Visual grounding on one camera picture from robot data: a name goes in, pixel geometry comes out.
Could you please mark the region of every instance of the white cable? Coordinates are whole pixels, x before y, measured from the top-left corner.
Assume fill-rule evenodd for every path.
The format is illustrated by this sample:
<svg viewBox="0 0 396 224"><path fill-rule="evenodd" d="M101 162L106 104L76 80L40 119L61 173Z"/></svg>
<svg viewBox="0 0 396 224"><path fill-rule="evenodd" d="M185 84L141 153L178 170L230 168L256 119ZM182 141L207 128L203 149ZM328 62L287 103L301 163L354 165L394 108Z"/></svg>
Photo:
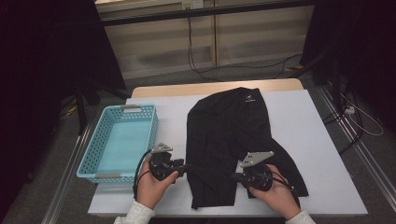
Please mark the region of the white cable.
<svg viewBox="0 0 396 224"><path fill-rule="evenodd" d="M356 105L352 104L352 102L350 102L343 93L340 93L342 97L344 97L351 105L353 105L355 108L357 108L361 113L363 113L365 116L369 117L376 125L378 125L378 127L381 129L381 133L370 133L369 131L363 129L353 118L352 116L350 116L349 114L349 118L352 120L352 122L354 122L356 124L356 126L358 126L360 129L362 129L363 131L365 131L366 133L373 135L373 136L379 136L382 135L384 133L384 129L382 128L382 126L375 120L373 119L370 115L368 115L366 112L364 112L362 109L358 108Z"/></svg>

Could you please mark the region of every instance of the person's left hand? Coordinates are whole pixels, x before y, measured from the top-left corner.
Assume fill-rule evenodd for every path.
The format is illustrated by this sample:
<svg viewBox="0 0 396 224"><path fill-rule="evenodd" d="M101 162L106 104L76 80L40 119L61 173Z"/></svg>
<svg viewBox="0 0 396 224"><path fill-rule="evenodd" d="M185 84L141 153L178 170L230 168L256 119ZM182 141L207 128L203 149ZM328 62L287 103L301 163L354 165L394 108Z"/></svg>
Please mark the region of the person's left hand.
<svg viewBox="0 0 396 224"><path fill-rule="evenodd" d="M165 180L157 180L149 171L151 157L147 157L142 165L139 177L143 175L137 185L137 202L154 209L155 205L161 200L166 189L177 179L178 172L174 171Z"/></svg>

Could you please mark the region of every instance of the person's right hand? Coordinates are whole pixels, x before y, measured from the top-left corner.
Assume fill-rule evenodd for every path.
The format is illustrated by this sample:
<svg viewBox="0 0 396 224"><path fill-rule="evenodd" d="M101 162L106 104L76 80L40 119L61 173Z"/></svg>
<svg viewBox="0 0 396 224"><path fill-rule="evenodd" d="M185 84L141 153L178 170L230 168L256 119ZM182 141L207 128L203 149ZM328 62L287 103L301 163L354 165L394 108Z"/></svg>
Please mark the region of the person's right hand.
<svg viewBox="0 0 396 224"><path fill-rule="evenodd" d="M273 174L275 178L281 179L280 176L277 176L279 171L274 165L267 166L272 172L276 173ZM292 219L301 212L301 209L294 201L290 190L281 183L273 181L273 186L268 191L254 189L253 187L250 187L249 190L256 198L265 201L270 208L278 212L286 220Z"/></svg>

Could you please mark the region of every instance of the blue storage basket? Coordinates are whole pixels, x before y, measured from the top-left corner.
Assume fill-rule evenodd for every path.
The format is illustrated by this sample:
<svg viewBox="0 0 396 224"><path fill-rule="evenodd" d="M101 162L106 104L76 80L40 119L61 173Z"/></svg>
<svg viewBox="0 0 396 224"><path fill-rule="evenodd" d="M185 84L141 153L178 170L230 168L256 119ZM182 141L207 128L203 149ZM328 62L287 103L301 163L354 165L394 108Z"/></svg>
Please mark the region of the blue storage basket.
<svg viewBox="0 0 396 224"><path fill-rule="evenodd" d="M113 105L104 109L77 176L93 183L133 182L142 155L154 148L155 105Z"/></svg>

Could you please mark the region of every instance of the person's hand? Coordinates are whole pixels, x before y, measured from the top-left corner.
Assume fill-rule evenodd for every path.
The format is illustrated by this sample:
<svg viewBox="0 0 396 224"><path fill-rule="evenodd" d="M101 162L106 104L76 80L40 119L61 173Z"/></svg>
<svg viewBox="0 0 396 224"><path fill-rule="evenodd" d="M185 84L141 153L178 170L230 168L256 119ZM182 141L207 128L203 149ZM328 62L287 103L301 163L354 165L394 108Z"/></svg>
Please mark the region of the person's hand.
<svg viewBox="0 0 396 224"><path fill-rule="evenodd" d="M268 165L268 167L272 172L281 175L275 166ZM273 176L275 178L280 178L280 176L276 174L273 174ZM256 198L265 201L270 208L278 212L286 220L292 219L301 212L290 190L281 183L273 181L273 186L268 191L254 189L253 187L250 187L249 190Z"/></svg>
<svg viewBox="0 0 396 224"><path fill-rule="evenodd" d="M178 173L174 171L165 180L157 180L149 171L149 161L151 157L147 157L143 162L142 170L139 177L143 175L137 186L137 202L145 205L150 209L154 209L155 205L161 200L166 189L177 179Z"/></svg>

